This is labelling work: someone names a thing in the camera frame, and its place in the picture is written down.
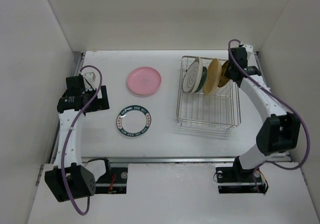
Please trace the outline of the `dark green patterned plate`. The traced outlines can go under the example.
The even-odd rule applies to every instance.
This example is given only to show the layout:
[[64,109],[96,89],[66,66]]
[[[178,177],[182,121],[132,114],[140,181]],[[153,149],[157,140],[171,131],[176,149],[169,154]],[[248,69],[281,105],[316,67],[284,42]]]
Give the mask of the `dark green patterned plate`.
[[204,86],[206,79],[207,79],[207,74],[208,74],[207,67],[203,67],[202,70],[203,71],[202,71],[202,75],[201,75],[201,80],[200,80],[200,83],[199,83],[197,89],[195,90],[195,93],[198,93],[201,90],[201,88]]

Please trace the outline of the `green rimmed white plate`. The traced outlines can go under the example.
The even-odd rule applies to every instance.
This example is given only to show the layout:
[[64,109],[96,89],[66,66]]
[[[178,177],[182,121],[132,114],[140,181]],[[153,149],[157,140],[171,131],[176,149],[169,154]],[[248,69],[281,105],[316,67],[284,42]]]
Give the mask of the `green rimmed white plate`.
[[150,112],[140,105],[130,105],[123,108],[116,118],[118,131],[128,138],[144,135],[150,128],[151,122]]

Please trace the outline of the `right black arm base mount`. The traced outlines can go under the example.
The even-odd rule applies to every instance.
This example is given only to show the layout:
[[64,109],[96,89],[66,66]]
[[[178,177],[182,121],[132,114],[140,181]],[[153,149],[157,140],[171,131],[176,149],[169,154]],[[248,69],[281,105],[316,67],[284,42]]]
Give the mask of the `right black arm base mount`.
[[218,166],[215,170],[213,179],[218,183],[219,194],[266,194],[269,189],[269,184],[259,169],[249,171],[244,176],[237,176],[231,166]]

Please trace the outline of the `white plate with black rings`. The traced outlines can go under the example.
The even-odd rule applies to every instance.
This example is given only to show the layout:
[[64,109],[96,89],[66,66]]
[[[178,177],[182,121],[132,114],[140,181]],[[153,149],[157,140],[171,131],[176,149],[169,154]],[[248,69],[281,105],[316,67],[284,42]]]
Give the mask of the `white plate with black rings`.
[[182,90],[185,93],[194,93],[198,88],[203,70],[203,62],[200,57],[196,57],[189,66],[183,78]]

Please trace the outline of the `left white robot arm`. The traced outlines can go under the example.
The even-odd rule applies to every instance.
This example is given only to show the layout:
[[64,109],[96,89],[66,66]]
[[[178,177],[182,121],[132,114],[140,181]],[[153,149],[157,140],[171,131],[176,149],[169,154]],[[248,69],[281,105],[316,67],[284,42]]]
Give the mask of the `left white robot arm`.
[[45,173],[45,182],[58,202],[93,196],[96,182],[107,182],[112,176],[110,162],[106,157],[89,160],[86,165],[81,158],[81,135],[87,113],[109,109],[107,89],[101,86],[102,97],[94,84],[93,72],[66,79],[67,90],[59,99],[59,139],[53,169]]

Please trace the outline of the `beige yellow plate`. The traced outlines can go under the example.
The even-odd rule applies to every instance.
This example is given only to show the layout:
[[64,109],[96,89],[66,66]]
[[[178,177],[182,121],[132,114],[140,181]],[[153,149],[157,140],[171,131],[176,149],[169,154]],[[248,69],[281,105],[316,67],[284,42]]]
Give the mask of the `beige yellow plate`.
[[205,95],[211,95],[218,88],[222,74],[222,65],[219,59],[213,59],[207,70],[207,78],[203,86],[203,93]]

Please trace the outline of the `pink plate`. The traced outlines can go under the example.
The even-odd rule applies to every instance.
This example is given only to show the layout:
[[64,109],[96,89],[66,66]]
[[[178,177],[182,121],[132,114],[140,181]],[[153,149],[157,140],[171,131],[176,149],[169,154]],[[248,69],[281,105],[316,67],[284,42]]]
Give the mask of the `pink plate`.
[[162,77],[152,67],[139,67],[130,72],[126,83],[128,88],[135,94],[151,95],[159,89]]

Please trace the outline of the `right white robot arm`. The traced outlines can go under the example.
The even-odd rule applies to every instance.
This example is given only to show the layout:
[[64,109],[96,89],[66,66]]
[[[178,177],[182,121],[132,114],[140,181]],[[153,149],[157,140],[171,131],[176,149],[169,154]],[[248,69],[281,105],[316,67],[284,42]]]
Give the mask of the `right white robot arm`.
[[254,146],[233,162],[231,174],[234,179],[242,181],[272,156],[296,148],[301,121],[271,96],[257,67],[248,66],[244,46],[231,48],[228,57],[226,77],[246,93],[262,120]]

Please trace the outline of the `brown yellow patterned plate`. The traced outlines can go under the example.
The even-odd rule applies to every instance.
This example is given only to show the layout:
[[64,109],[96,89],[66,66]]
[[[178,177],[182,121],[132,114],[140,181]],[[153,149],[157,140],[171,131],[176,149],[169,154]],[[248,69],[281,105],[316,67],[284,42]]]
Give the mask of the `brown yellow patterned plate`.
[[218,83],[219,88],[222,88],[223,86],[225,86],[230,80],[228,77],[226,77],[226,70],[228,68],[228,65],[229,65],[229,62],[226,61],[226,62],[224,62],[224,64],[221,67],[222,71],[221,71],[221,76],[220,76],[220,80]]

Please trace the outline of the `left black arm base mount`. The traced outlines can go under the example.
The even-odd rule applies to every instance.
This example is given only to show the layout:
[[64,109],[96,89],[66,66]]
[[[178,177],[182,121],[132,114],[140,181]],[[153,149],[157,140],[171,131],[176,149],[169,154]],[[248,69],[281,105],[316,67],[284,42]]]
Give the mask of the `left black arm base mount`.
[[126,194],[128,168],[113,167],[110,174],[101,176],[96,182],[96,194]]

